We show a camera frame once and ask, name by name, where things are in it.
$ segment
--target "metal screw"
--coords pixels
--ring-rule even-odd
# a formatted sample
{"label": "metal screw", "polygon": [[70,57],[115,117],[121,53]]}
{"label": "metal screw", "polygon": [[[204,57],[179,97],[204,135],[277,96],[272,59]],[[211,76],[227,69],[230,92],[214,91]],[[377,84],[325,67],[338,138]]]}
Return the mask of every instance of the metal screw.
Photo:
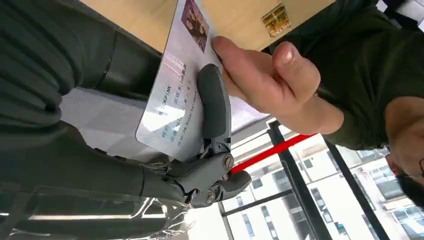
{"label": "metal screw", "polygon": [[211,204],[213,202],[215,202],[215,193],[213,191],[210,191],[207,195],[207,203]]}
{"label": "metal screw", "polygon": [[224,157],[224,167],[226,169],[229,169],[233,166],[233,164],[234,164],[233,156],[231,156],[230,154],[226,155]]}

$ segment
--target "building window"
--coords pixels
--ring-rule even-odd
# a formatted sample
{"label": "building window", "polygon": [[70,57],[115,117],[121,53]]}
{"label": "building window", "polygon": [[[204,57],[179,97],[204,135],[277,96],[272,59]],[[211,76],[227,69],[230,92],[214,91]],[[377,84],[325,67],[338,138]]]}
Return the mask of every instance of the building window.
{"label": "building window", "polygon": [[381,159],[387,154],[389,154],[389,149],[387,147],[381,149],[373,149],[373,150],[359,150],[357,151],[360,160],[364,162],[369,162],[377,159]]}
{"label": "building window", "polygon": [[252,181],[253,189],[257,189],[263,186],[261,179],[256,179]]}
{"label": "building window", "polygon": [[287,174],[284,172],[284,170],[274,172],[272,174],[272,177],[274,178],[278,190],[280,190],[281,192],[290,190],[292,188],[289,178],[287,177]]}
{"label": "building window", "polygon": [[299,170],[305,171],[305,168],[304,168],[304,166],[302,165],[301,162],[299,162],[297,165],[299,166]]}
{"label": "building window", "polygon": [[324,202],[323,197],[321,196],[320,191],[318,190],[318,188],[311,188],[310,192],[312,193],[313,198],[316,201],[316,204],[318,205],[318,208],[320,211],[324,210],[324,208],[326,207],[326,203]]}
{"label": "building window", "polygon": [[306,220],[306,217],[305,217],[303,210],[298,211],[298,212],[294,212],[292,215],[293,215],[293,219],[296,223],[302,222],[303,220]]}
{"label": "building window", "polygon": [[371,232],[371,235],[374,237],[374,240],[379,240],[379,237],[377,236],[377,233],[374,230],[373,226],[371,225],[370,221],[368,221],[367,216],[362,215],[362,219],[365,222],[366,226],[368,227],[368,230]]}
{"label": "building window", "polygon": [[424,239],[424,213],[417,206],[397,209],[393,212],[411,240]]}
{"label": "building window", "polygon": [[386,200],[401,197],[404,193],[398,184],[398,180],[390,170],[389,166],[383,166],[369,172],[374,179],[377,188]]}
{"label": "building window", "polygon": [[262,211],[262,214],[265,218],[270,216],[270,213],[268,212],[267,206],[261,206],[260,210]]}
{"label": "building window", "polygon": [[328,224],[333,222],[333,218],[331,217],[331,214],[328,209],[322,211],[322,218],[324,218],[325,222]]}
{"label": "building window", "polygon": [[276,171],[272,175],[274,176],[275,180],[277,180],[277,181],[287,178],[287,174],[284,172],[284,170]]}
{"label": "building window", "polygon": [[241,196],[237,196],[237,197],[235,197],[235,199],[237,200],[237,203],[238,203],[238,206],[239,206],[239,207],[241,207],[241,206],[243,206],[243,205],[244,205],[244,203],[243,203],[243,199],[242,199],[242,197],[241,197]]}
{"label": "building window", "polygon": [[335,171],[340,172],[339,165],[337,164],[336,160],[334,159],[334,156],[331,154],[330,151],[327,151],[327,155],[328,155],[328,158],[330,158],[332,164],[334,165]]}
{"label": "building window", "polygon": [[310,169],[310,168],[312,168],[313,167],[313,165],[312,165],[312,162],[311,162],[311,160],[312,160],[313,158],[311,158],[311,159],[306,159],[306,160],[304,160],[303,161],[303,163],[305,164],[305,167],[307,168],[307,169]]}
{"label": "building window", "polygon": [[247,233],[250,237],[254,237],[255,233],[253,232],[251,221],[249,221],[249,217],[247,214],[243,214],[244,225],[246,225]]}
{"label": "building window", "polygon": [[373,202],[371,201],[370,196],[368,196],[367,191],[365,191],[365,188],[362,185],[362,182],[359,180],[358,176],[356,174],[354,174],[353,178],[355,179],[356,183],[358,184],[360,190],[362,191],[363,195],[365,196],[365,198],[368,201],[369,205],[371,206],[372,210],[376,210],[376,207],[374,206]]}
{"label": "building window", "polygon": [[293,193],[282,197],[282,200],[287,205],[288,209],[290,210],[301,207],[296,196]]}
{"label": "building window", "polygon": [[343,224],[338,223],[338,222],[334,222],[335,228],[338,231],[338,234],[340,234],[340,236],[342,236],[341,239],[343,240],[351,240],[351,238],[348,235],[348,232],[346,231],[345,226],[343,226]]}

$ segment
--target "fingernail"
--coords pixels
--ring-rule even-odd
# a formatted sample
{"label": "fingernail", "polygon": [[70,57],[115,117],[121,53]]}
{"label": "fingernail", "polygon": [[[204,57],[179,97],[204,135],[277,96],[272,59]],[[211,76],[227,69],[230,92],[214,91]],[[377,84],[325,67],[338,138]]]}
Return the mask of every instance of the fingernail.
{"label": "fingernail", "polygon": [[284,53],[284,56],[282,57],[282,63],[288,64],[292,61],[292,59],[293,59],[293,50],[289,49]]}

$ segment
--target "red railing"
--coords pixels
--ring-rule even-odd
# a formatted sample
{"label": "red railing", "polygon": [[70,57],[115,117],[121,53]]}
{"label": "red railing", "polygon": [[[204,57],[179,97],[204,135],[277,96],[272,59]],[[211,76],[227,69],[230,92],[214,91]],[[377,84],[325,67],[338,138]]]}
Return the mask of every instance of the red railing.
{"label": "red railing", "polygon": [[244,161],[244,162],[240,163],[239,165],[234,166],[231,169],[231,172],[234,174],[234,173],[243,171],[246,168],[248,168],[248,167],[250,167],[250,166],[252,166],[256,163],[259,163],[260,161],[262,161],[262,160],[264,160],[264,159],[266,159],[266,158],[268,158],[268,157],[270,157],[274,154],[279,154],[279,153],[289,149],[289,147],[291,147],[291,146],[293,146],[293,145],[295,145],[299,142],[302,142],[303,140],[308,139],[308,138],[310,138],[314,135],[315,134],[313,134],[313,135],[298,135],[298,136],[295,136],[293,138],[290,138],[289,140],[284,141],[284,142],[282,142],[278,145],[275,145],[272,148],[270,148],[266,151],[263,151],[263,152],[259,153],[258,155],[250,158],[249,160]]}

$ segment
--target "wooden surface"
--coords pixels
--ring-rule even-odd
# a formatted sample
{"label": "wooden surface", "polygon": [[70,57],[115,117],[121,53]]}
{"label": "wooden surface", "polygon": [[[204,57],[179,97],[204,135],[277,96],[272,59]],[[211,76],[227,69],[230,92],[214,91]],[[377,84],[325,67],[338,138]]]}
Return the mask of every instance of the wooden surface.
{"label": "wooden surface", "polygon": [[[163,52],[177,0],[81,0],[112,22]],[[261,18],[281,0],[201,0],[219,35],[239,47],[262,50],[334,0],[284,0],[291,27],[270,37]]]}

